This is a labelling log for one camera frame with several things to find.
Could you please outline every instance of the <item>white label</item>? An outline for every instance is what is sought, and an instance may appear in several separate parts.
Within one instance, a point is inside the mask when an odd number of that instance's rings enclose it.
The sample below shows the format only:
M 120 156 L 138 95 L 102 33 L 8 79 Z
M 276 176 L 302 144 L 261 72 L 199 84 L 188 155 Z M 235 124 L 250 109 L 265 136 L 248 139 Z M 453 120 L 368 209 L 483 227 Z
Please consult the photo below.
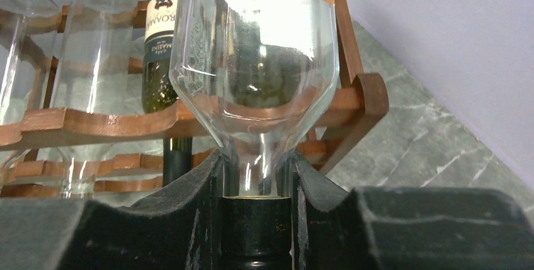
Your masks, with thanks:
M 178 0 L 150 0 L 147 6 L 145 40 L 153 34 L 174 30 Z

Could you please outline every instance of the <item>wooden rack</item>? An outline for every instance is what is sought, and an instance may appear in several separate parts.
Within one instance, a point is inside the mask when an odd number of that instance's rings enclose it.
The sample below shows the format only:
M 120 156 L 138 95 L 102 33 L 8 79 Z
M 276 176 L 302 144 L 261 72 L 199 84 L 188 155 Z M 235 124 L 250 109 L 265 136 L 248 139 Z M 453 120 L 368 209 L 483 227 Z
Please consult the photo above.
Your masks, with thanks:
M 358 44 L 346 0 L 336 1 L 341 89 L 335 93 L 329 109 L 316 127 L 327 127 L 321 139 L 315 128 L 298 149 L 317 170 L 329 172 L 389 110 L 387 90 L 379 74 L 363 71 Z M 134 28 L 144 28 L 147 3 L 137 5 Z M 64 31 L 69 7 L 62 9 L 59 32 Z M 53 59 L 45 106 L 55 77 L 57 59 Z M 130 74 L 142 72 L 142 60 L 130 59 Z M 130 142 L 165 137 L 207 135 L 191 112 L 178 101 L 167 109 L 147 115 L 97 115 L 67 108 L 44 108 L 27 111 L 19 123 L 0 125 L 0 150 L 32 149 L 7 173 L 8 184 L 0 196 L 57 196 L 57 186 L 46 182 L 60 181 L 62 164 L 37 161 L 38 149 L 91 143 Z M 196 154 L 194 165 L 202 162 L 211 150 Z M 117 176 L 149 176 L 161 173 L 162 157 L 127 154 L 100 162 L 97 192 L 147 191 L 161 187 L 161 176 L 141 180 L 112 181 Z

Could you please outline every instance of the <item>white wall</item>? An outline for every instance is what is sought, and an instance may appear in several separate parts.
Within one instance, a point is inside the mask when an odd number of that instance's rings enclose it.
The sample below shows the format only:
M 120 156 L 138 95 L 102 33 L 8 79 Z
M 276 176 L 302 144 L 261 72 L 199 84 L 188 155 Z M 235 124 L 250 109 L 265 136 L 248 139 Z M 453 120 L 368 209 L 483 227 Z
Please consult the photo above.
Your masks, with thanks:
M 390 50 L 534 188 L 534 0 L 348 0 Z

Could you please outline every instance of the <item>wine bottle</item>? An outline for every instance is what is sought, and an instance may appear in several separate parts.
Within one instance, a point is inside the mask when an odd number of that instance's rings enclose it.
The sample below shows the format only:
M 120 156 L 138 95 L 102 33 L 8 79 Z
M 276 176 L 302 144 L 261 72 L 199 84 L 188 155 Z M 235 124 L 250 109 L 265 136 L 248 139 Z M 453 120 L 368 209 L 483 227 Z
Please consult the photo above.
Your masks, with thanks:
M 178 0 L 148 0 L 142 104 L 145 113 L 161 111 L 177 100 L 169 80 Z M 163 140 L 163 185 L 191 170 L 192 138 Z

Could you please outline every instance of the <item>bottle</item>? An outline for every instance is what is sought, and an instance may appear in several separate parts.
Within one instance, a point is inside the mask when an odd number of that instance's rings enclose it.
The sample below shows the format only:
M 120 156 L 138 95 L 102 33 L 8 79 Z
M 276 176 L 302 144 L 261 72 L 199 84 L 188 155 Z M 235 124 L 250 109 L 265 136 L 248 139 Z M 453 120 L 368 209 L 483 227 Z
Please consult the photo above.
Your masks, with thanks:
M 148 1 L 142 104 L 145 113 L 152 113 L 177 100 L 168 73 L 178 0 Z M 191 170 L 192 146 L 192 138 L 163 140 L 163 186 Z

